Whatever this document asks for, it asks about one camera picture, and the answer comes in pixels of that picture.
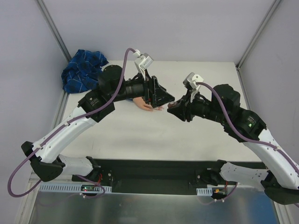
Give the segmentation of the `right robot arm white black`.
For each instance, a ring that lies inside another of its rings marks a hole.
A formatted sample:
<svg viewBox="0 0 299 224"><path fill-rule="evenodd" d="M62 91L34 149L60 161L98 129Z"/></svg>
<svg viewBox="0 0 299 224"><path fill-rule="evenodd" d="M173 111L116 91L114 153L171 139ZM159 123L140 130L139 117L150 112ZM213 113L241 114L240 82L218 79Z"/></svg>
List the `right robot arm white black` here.
<svg viewBox="0 0 299 224"><path fill-rule="evenodd" d="M218 160L217 166L203 172L204 182L218 185L237 182L262 190L268 198L282 205L299 204L299 165L275 141L265 122L253 111L240 106L240 93L228 84L211 87L210 100L200 93L191 96L191 87L179 100L168 104L167 112L182 121L197 116L217 122L224 132L249 148L266 166L246 168Z"/></svg>

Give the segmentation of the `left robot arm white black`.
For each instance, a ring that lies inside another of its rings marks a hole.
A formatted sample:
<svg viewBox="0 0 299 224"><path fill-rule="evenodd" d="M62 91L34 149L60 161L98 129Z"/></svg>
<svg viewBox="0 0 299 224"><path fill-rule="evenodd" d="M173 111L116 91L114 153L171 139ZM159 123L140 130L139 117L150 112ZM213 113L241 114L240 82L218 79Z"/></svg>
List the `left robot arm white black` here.
<svg viewBox="0 0 299 224"><path fill-rule="evenodd" d="M75 181L81 176L90 182L99 180L101 169L95 159L68 157L61 152L81 133L113 112L114 102L141 97L157 108L174 101L155 76L138 73L133 79L125 80L121 72L119 65L107 66L98 77L96 89L86 93L63 122L39 141L22 144L26 156L36 151L29 159L30 165L43 182L52 181L61 174L72 175ZM114 93L117 94L114 102L109 103Z"/></svg>

